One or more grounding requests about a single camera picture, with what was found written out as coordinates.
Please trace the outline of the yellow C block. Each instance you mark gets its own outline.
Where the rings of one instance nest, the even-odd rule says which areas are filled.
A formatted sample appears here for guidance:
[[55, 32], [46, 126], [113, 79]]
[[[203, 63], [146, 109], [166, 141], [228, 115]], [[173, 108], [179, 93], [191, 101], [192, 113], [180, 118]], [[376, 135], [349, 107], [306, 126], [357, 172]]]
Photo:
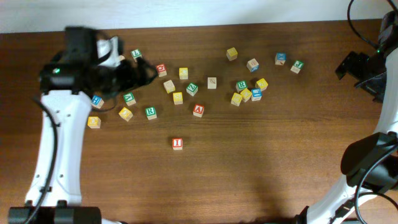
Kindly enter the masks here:
[[178, 75], [181, 80], [188, 80], [188, 68], [180, 67], [178, 70]]

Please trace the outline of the red A block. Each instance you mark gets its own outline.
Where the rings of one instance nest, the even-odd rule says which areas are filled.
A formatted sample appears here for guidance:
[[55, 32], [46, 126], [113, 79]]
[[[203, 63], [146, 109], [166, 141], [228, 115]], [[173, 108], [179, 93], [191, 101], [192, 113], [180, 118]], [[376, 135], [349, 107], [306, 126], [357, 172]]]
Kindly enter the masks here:
[[203, 105], [196, 104], [193, 108], [193, 115], [201, 118], [203, 116], [205, 107]]

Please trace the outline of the red I block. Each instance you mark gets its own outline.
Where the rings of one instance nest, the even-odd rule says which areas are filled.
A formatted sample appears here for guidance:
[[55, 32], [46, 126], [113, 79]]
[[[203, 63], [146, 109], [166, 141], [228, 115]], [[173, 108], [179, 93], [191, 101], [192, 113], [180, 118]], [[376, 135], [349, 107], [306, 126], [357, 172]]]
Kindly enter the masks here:
[[173, 150], [182, 150], [183, 149], [183, 139], [182, 138], [173, 138], [172, 139], [172, 148]]

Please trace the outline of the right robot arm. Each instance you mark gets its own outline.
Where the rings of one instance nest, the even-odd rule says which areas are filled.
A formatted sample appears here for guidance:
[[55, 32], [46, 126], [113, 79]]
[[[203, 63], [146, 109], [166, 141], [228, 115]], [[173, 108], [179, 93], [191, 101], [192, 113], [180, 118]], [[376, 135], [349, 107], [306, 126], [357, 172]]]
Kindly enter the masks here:
[[394, 207], [387, 196], [397, 190], [397, 10], [388, 12], [372, 55], [350, 52], [339, 64], [338, 78], [351, 75], [355, 86], [380, 102], [381, 112], [374, 131], [351, 143], [341, 158], [341, 176], [326, 195], [305, 207], [293, 223], [347, 223], [351, 214], [364, 223], [360, 207], [379, 197]]

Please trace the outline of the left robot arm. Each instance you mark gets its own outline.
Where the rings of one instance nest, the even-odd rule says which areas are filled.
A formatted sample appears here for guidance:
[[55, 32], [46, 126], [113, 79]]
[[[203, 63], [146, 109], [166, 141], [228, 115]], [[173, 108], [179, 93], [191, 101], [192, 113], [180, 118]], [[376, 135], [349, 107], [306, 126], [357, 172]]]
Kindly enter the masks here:
[[98, 207], [81, 204], [81, 154], [93, 96], [115, 98], [150, 84], [157, 74], [142, 57], [126, 60], [118, 37], [89, 27], [66, 27], [64, 50], [39, 74], [39, 156], [24, 205], [9, 209], [8, 222], [104, 223]]

